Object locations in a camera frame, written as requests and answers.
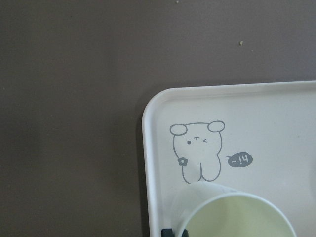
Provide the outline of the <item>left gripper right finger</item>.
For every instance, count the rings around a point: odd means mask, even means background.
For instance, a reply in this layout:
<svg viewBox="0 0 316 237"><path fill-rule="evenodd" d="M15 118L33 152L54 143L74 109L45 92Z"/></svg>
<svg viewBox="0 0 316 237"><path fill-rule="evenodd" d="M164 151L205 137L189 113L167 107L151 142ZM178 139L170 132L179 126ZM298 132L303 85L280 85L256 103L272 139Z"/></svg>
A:
<svg viewBox="0 0 316 237"><path fill-rule="evenodd" d="M184 229L183 232L182 232L181 237L189 237L188 230Z"/></svg>

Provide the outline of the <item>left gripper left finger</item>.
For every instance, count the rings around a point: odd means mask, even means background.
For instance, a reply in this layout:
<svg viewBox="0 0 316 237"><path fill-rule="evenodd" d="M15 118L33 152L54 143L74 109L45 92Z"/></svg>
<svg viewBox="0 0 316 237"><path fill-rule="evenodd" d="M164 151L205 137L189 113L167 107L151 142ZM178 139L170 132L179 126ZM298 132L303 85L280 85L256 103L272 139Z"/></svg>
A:
<svg viewBox="0 0 316 237"><path fill-rule="evenodd" d="M173 230L171 228L162 229L161 237L173 237Z"/></svg>

